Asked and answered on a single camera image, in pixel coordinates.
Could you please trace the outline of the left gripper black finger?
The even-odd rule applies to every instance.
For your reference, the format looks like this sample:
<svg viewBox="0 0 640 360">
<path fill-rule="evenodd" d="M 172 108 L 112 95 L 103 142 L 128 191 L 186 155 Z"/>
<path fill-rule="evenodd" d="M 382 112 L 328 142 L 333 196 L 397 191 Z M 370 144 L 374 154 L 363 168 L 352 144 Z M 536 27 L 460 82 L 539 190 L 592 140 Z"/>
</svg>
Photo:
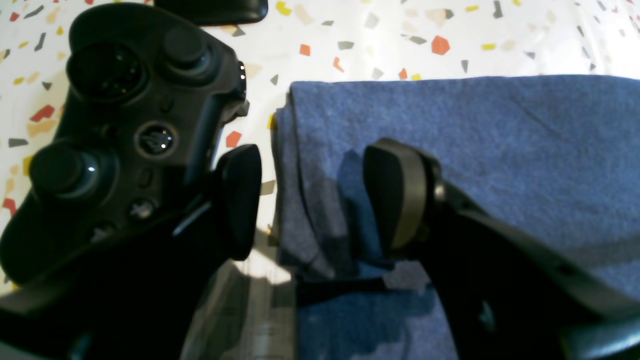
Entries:
<svg viewBox="0 0 640 360">
<path fill-rule="evenodd" d="M 178 360 L 211 276 L 253 248 L 262 159 L 219 158 L 192 208 L 124 230 L 1 298 L 1 344 L 39 360 Z"/>
</svg>

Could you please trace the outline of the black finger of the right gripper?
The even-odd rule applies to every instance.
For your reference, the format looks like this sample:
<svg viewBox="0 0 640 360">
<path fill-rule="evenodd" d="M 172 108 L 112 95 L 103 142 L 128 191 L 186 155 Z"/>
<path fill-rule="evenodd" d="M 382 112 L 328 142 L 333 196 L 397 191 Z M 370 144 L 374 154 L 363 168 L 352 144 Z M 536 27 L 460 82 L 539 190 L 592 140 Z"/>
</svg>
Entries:
<svg viewBox="0 0 640 360">
<path fill-rule="evenodd" d="M 418 260 L 460 360 L 637 360 L 639 302 L 446 181 L 430 153 L 388 137 L 363 179 L 387 258 Z"/>
</svg>

